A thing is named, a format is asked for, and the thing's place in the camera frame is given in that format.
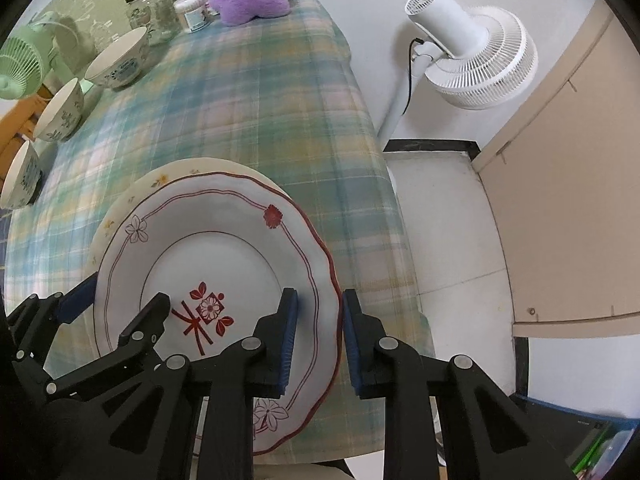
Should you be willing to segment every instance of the white tile floor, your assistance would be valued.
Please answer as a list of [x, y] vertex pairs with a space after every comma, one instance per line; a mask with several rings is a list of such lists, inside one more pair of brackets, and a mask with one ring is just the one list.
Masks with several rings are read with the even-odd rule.
[[[385, 153], [414, 256], [436, 357], [467, 354], [515, 390], [509, 279], [489, 202], [468, 156]], [[356, 480], [380, 480], [384, 453], [348, 459]]]

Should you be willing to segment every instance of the black baseboard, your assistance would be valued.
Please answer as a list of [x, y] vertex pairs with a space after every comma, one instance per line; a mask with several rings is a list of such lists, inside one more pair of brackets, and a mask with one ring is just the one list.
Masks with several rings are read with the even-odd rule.
[[480, 147], [474, 140], [454, 139], [391, 139], [385, 152], [465, 152], [474, 160]]
[[351, 472], [351, 470], [349, 469], [349, 466], [347, 466], [347, 463], [343, 458], [340, 460], [329, 460], [328, 462], [316, 462], [316, 465], [323, 465], [326, 467], [335, 467], [336, 469], [339, 469], [346, 475], [353, 478], [353, 473]]
[[514, 337], [516, 354], [516, 393], [529, 395], [529, 338]]

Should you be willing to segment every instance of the blue and white bowl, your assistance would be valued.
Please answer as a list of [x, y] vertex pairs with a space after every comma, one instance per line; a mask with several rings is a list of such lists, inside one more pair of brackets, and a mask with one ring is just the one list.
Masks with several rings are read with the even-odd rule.
[[38, 153], [33, 143], [27, 140], [7, 171], [0, 194], [0, 208], [20, 209], [31, 203], [41, 173]]
[[84, 96], [78, 78], [64, 85], [44, 109], [33, 136], [47, 142], [62, 140], [71, 135], [82, 118]]
[[140, 75], [148, 54], [146, 27], [135, 28], [98, 54], [84, 78], [106, 88], [126, 86]]

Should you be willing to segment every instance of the small desk fan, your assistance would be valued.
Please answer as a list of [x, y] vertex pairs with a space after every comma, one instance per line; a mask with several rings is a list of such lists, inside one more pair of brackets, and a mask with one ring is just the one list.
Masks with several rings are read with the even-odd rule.
[[59, 19], [56, 12], [47, 12], [39, 22], [18, 28], [4, 42], [0, 48], [0, 99], [22, 99], [35, 94], [52, 69], [63, 84], [75, 77], [58, 42], [54, 42], [58, 34], [67, 36], [67, 31], [58, 32], [59, 28], [75, 32], [59, 23]]
[[382, 148], [423, 75], [446, 101], [467, 110], [513, 99], [533, 80], [538, 68], [536, 45], [507, 10], [465, 10], [454, 0], [408, 0], [404, 11], [430, 41], [413, 49], [408, 77], [400, 82], [378, 132]]

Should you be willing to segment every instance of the power cord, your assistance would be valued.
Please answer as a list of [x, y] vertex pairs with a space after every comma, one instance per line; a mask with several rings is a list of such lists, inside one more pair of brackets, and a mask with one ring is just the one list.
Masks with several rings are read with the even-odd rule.
[[418, 43], [421, 45], [424, 45], [424, 40], [421, 40], [420, 38], [413, 38], [411, 40], [411, 43], [409, 43], [409, 95], [406, 98], [406, 106], [404, 107], [404, 111], [402, 112], [402, 115], [404, 115], [404, 112], [407, 110], [407, 108], [409, 107], [409, 102], [411, 101], [411, 79], [412, 79], [412, 74], [411, 74], [411, 53], [414, 51], [414, 44]]

